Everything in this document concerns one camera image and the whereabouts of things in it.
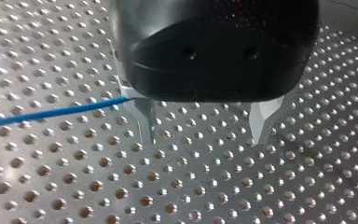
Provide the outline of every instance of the screw hole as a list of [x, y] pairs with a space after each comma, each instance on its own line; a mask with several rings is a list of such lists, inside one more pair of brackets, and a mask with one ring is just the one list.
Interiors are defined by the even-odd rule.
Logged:
[[184, 48], [182, 50], [182, 57], [188, 60], [194, 60], [196, 57], [196, 51], [194, 51], [192, 48]]
[[259, 53], [256, 48], [250, 47], [243, 51], [243, 58], [246, 60], [254, 60], [258, 57]]

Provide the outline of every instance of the perforated table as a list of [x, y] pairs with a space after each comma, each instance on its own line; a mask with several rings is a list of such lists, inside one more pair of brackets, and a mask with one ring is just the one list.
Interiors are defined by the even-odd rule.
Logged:
[[[123, 105], [0, 127], [0, 224], [358, 223], [358, 1], [322, 1], [305, 75], [251, 138], [248, 104]], [[0, 1], [0, 117], [119, 96], [108, 1]]]

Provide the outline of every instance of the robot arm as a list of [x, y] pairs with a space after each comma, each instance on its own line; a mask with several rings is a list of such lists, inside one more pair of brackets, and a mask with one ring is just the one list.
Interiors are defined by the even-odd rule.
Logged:
[[[318, 0], [115, 0], [113, 49], [122, 93], [253, 103], [257, 142], [265, 120], [301, 78], [318, 12]], [[132, 113], [142, 115], [138, 120], [153, 119], [151, 106], [130, 107], [140, 110]]]

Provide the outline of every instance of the blue wire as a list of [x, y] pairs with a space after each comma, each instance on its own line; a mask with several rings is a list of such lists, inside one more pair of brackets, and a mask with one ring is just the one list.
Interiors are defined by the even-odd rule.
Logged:
[[25, 115], [18, 115], [9, 118], [3, 118], [0, 119], [0, 126], [12, 124], [12, 123], [19, 123], [26, 120], [38, 120], [38, 119], [46, 119], [46, 118], [52, 118], [62, 115], [77, 114], [81, 112], [101, 109], [104, 107], [108, 107], [110, 105], [119, 105], [129, 100], [131, 99], [127, 99], [126, 97], [120, 96], [115, 99], [101, 101], [91, 105], [76, 105], [76, 106], [70, 106], [65, 108], [45, 110], [33, 114], [25, 114]]

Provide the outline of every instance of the metal surface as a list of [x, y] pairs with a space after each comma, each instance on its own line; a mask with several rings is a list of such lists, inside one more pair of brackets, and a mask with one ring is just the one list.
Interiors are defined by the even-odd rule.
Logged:
[[[120, 95], [108, 11], [0, 1], [0, 117]], [[246, 104], [156, 113], [153, 147], [123, 105], [1, 127], [0, 223], [358, 222], [358, 37], [322, 29], [263, 146]]]

